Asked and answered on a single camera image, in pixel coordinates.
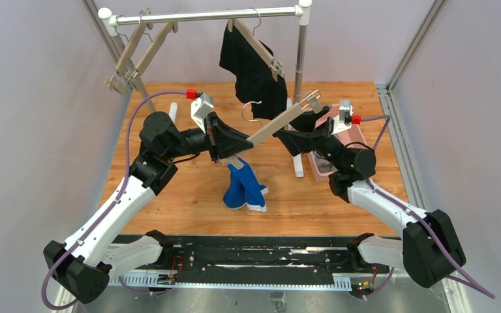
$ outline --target pink box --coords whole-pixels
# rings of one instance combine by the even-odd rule
[[[331,105],[331,110],[325,114],[321,119],[317,120],[316,126],[321,125],[326,121],[328,117],[336,118],[339,114],[339,105]],[[342,144],[347,144],[349,142],[362,142],[366,143],[366,139],[360,130],[358,125],[353,124],[349,130],[340,132],[337,134],[339,140]],[[329,174],[335,172],[335,168],[325,160],[319,159],[314,153],[307,153],[308,161],[310,162],[310,167],[312,168],[312,173],[314,174],[315,181],[329,181]]]

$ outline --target blue cloth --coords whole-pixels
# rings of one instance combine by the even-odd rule
[[[238,170],[235,166],[229,164],[230,186],[224,194],[224,204],[229,209],[239,209],[247,204],[249,209],[255,211],[266,211],[266,200],[264,193],[267,188],[261,185],[252,168],[243,159],[239,159],[243,167]]]

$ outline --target pink object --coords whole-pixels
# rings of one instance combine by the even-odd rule
[[[339,114],[339,105],[338,104],[333,104],[331,105],[331,110],[325,114],[321,119],[317,120],[316,126],[321,125],[323,122],[326,121],[328,117],[331,118],[336,118]],[[339,140],[343,144],[347,144],[349,142],[363,142],[366,143],[366,139],[364,138],[364,135],[362,134],[362,131],[360,130],[360,127],[358,124],[352,124],[352,127],[349,130],[346,130],[344,132],[340,132],[337,134],[339,137]],[[334,172],[334,170],[331,171],[323,171],[326,169],[326,166],[320,166],[318,168],[318,165],[316,163],[316,156],[314,156],[314,153],[307,153],[308,161],[310,162],[310,167],[312,168],[312,174],[314,174],[314,180],[315,181],[329,181],[329,175]]]

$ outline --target gray wall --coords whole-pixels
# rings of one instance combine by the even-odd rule
[[[42,250],[97,208],[127,108],[113,66],[80,1],[0,0],[0,312],[48,312]]]
[[[395,91],[428,209],[453,219],[474,312],[501,311],[501,1],[452,0]]]
[[[291,7],[298,0],[95,0],[113,14],[137,16],[143,8],[153,13],[200,12],[227,8]],[[308,30],[306,81],[375,81],[387,83],[433,0],[314,0]],[[258,19],[248,19],[253,28]],[[147,82],[232,81],[218,66],[226,21],[185,22],[170,34],[145,73]],[[150,31],[154,36],[156,29]],[[133,28],[119,30],[130,35]],[[298,19],[264,18],[256,36],[283,63],[286,79],[294,80]],[[149,44],[142,39],[139,60]]]

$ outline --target wooden table surface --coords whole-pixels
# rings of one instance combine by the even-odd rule
[[[194,88],[214,98],[214,110],[231,127],[248,135],[260,127],[258,123],[242,120],[242,104],[235,97],[234,83],[148,83],[149,94],[166,89]],[[348,98],[354,113],[369,117],[382,114],[375,85],[371,82],[309,82],[303,91],[319,89],[322,104],[338,104]],[[293,84],[288,83],[289,94]],[[134,93],[128,110],[141,101]],[[178,103],[176,126],[178,130],[194,128],[190,118],[190,101],[182,96],[162,96],[154,99],[157,110],[168,112],[170,103]],[[137,155],[139,131],[148,111],[143,107],[137,114],[130,135],[130,155]],[[125,128],[112,162],[103,201],[114,191],[124,174]],[[382,121],[361,125],[368,143],[375,141]],[[374,180],[386,190],[407,201],[401,174],[388,134],[382,138],[376,152],[377,174]],[[268,186],[267,212],[238,211],[225,208],[222,197],[229,185],[229,170],[210,161],[207,153],[197,159],[178,164],[178,172],[168,186],[127,224],[124,233],[145,233],[159,230],[170,235],[359,235],[373,232],[378,235],[395,233],[366,210],[348,204],[332,195],[329,184],[316,183],[308,159],[303,157],[305,176],[294,175],[291,156],[276,138],[269,138],[259,147],[245,153],[244,159],[257,169],[259,182]]]

